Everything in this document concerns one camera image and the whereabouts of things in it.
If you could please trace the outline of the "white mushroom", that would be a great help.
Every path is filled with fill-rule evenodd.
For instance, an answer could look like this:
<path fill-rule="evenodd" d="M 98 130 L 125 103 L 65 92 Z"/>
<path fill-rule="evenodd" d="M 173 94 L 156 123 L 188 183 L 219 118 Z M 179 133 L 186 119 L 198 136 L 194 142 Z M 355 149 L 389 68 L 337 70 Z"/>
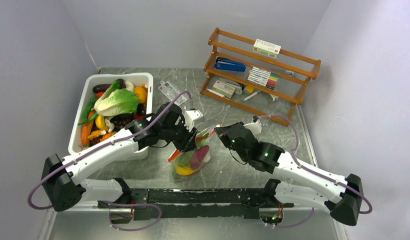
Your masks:
<path fill-rule="evenodd" d="M 133 91 L 134 91 L 135 86 L 134 86 L 133 83 L 131 83 L 131 82 L 129 82 L 129 81 L 125 81 L 124 83 L 125 83 L 126 89 L 127 89 L 128 91 L 130 91 L 130 92 L 133 92 Z"/>

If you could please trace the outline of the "yellow banana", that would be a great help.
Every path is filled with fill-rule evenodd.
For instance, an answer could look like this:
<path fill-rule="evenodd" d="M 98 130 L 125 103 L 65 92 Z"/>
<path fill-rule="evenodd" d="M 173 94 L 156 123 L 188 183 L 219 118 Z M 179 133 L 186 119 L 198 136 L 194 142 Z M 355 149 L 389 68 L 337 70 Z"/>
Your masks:
<path fill-rule="evenodd" d="M 193 175 L 197 172 L 197 170 L 191 169 L 188 166 L 181 166 L 181 165 L 178 165 L 178 164 L 174 165 L 174 169 L 175 169 L 176 174 L 178 176 L 182 176 L 182 177 L 187 177 L 187 176 Z"/>

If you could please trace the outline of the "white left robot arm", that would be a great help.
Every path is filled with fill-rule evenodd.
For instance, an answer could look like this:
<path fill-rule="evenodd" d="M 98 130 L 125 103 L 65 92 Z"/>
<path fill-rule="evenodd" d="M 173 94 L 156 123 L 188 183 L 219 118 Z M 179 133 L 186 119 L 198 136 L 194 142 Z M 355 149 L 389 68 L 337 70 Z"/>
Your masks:
<path fill-rule="evenodd" d="M 62 212 L 84 201 L 114 203 L 119 208 L 128 206 L 132 203 L 132 191 L 122 178 L 104 181 L 88 177 L 109 163 L 154 146 L 159 141 L 172 143 L 181 152 L 196 149 L 198 131 L 194 122 L 200 118 L 202 114 L 198 110 L 182 110 L 175 104 L 166 103 L 158 113 L 134 119 L 93 147 L 64 158 L 51 155 L 43 167 L 42 186 L 52 208 Z"/>

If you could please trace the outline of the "purple sweet potato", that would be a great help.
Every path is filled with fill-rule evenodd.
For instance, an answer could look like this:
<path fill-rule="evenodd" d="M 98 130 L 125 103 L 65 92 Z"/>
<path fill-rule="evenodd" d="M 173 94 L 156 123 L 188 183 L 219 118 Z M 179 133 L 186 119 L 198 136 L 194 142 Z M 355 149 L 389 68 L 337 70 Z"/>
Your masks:
<path fill-rule="evenodd" d="M 190 168 L 192 170 L 201 168 L 204 163 L 207 163 L 211 159 L 209 149 L 209 145 L 204 145 L 194 152 L 190 160 Z"/>

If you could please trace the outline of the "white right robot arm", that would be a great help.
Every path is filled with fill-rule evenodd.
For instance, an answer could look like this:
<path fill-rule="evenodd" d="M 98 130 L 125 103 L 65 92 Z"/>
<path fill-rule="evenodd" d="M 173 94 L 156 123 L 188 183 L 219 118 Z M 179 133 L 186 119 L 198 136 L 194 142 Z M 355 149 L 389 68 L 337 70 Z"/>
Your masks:
<path fill-rule="evenodd" d="M 235 123 L 216 127 L 222 144 L 235 151 L 240 159 L 276 179 L 269 179 L 262 194 L 268 207 L 296 204 L 323 210 L 336 221 L 356 226 L 363 199 L 362 180 L 355 174 L 342 176 L 293 158 L 281 147 L 258 141 L 251 124 Z"/>

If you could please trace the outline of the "clear zip top bag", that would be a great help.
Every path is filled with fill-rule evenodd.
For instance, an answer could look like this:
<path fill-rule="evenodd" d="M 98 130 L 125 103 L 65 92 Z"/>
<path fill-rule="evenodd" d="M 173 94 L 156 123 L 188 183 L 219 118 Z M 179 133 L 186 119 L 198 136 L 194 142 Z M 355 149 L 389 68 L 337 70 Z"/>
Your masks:
<path fill-rule="evenodd" d="M 212 158 L 211 141 L 215 139 L 215 128 L 221 124 L 208 127 L 196 135 L 196 149 L 186 152 L 175 150 L 168 158 L 171 164 L 172 181 L 180 181 L 198 173 Z"/>

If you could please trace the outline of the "green romaine lettuce leaf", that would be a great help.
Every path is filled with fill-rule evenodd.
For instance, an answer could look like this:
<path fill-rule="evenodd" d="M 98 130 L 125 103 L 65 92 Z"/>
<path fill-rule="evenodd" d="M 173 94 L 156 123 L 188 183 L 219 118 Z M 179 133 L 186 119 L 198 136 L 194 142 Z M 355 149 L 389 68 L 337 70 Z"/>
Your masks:
<path fill-rule="evenodd" d="M 196 140 L 195 143 L 196 149 L 182 153 L 176 158 L 175 164 L 185 167 L 188 166 L 193 157 L 193 154 L 197 152 L 201 147 L 208 145 L 209 141 L 207 139 L 200 139 Z"/>

